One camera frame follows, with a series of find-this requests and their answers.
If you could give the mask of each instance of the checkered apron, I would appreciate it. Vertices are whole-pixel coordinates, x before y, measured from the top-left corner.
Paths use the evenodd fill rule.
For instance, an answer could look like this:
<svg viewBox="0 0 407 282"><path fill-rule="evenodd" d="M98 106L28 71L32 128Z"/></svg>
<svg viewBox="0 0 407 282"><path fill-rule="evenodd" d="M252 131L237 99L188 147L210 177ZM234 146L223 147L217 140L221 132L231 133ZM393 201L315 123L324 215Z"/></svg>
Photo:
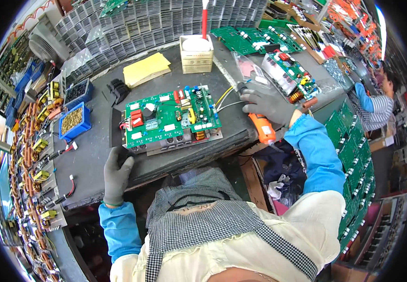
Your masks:
<svg viewBox="0 0 407 282"><path fill-rule="evenodd" d="M154 282L160 272L163 254L236 234L255 232L313 281L318 273L315 263L302 251L269 228L246 202L234 192L218 168L204 167L176 187L160 189L148 210L146 228L150 246L146 281ZM214 203L212 207L189 213L171 211Z"/></svg>

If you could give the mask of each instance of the circuit board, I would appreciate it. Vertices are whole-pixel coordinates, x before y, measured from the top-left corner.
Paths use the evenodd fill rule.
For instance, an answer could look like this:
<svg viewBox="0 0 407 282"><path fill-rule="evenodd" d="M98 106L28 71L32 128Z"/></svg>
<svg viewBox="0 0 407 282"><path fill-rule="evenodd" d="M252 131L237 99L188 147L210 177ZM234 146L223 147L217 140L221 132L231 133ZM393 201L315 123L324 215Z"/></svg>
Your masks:
<svg viewBox="0 0 407 282"><path fill-rule="evenodd" d="M321 91L311 74L289 54L267 53L261 66L291 104L308 101Z"/></svg>
<svg viewBox="0 0 407 282"><path fill-rule="evenodd" d="M265 45L280 44L280 51L283 53L300 52L304 49L291 36L283 33L274 27L254 28L231 26L215 28L210 31L215 37L220 39L231 51L236 51L243 55L252 53L265 54Z"/></svg>
<svg viewBox="0 0 407 282"><path fill-rule="evenodd" d="M375 195L374 168L360 121L346 101L340 111L332 113L324 126L342 161L346 177L343 185L346 209L338 229L342 255L348 251L347 245L351 240L355 240L358 228L364 224L368 206Z"/></svg>
<svg viewBox="0 0 407 282"><path fill-rule="evenodd" d="M138 1L145 3L148 0L108 0L100 13L100 18L112 17L127 8L127 6L134 5L134 3Z"/></svg>
<svg viewBox="0 0 407 282"><path fill-rule="evenodd" d="M134 153L162 153L222 138L208 86L186 86L126 104L125 145Z"/></svg>

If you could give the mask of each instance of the clothing pile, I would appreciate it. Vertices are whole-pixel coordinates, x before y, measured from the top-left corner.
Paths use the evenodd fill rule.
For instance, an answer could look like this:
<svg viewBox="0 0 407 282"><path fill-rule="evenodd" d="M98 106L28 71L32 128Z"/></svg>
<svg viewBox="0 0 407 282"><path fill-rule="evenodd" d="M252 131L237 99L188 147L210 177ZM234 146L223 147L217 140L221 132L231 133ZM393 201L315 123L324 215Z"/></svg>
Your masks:
<svg viewBox="0 0 407 282"><path fill-rule="evenodd" d="M275 145L281 152L267 147L253 156L268 163L263 169L263 183L268 187L268 194L290 207L302 194L307 175L293 146L284 139Z"/></svg>

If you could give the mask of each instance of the blue sleeve cover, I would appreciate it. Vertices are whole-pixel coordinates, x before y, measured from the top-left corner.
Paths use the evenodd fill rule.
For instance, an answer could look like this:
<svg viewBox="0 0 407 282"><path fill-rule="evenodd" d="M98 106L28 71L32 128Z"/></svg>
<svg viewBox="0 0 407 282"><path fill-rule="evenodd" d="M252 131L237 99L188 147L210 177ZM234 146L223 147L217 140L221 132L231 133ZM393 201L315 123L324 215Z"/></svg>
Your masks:
<svg viewBox="0 0 407 282"><path fill-rule="evenodd" d="M355 93L357 94L358 99L360 100L360 105L365 111L374 113L374 106L372 105L371 98L366 95L365 87L360 82L355 84Z"/></svg>
<svg viewBox="0 0 407 282"><path fill-rule="evenodd" d="M302 115L285 133L285 140L301 150L307 163L304 194L328 190L343 194L342 162L321 123L309 115Z"/></svg>
<svg viewBox="0 0 407 282"><path fill-rule="evenodd" d="M99 217L112 263L123 255L139 254L142 245L132 203L125 202L117 208L101 204Z"/></svg>

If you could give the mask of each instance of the gray work glove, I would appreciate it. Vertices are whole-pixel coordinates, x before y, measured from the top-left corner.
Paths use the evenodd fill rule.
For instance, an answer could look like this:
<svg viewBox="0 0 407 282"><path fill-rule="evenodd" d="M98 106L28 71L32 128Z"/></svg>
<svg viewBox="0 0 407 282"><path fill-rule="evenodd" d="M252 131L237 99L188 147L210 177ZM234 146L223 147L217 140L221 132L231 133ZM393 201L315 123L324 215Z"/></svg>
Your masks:
<svg viewBox="0 0 407 282"><path fill-rule="evenodd" d="M270 121L288 127L296 107L283 100L263 94L257 90L246 89L241 95L241 100L250 102L243 107L243 112L266 116Z"/></svg>
<svg viewBox="0 0 407 282"><path fill-rule="evenodd" d="M108 160L104 167L105 179L105 204L111 206L120 206L123 204L122 195L128 185L128 177L134 164L134 158L128 157L122 166L117 164L117 159L124 149L114 147L111 149Z"/></svg>

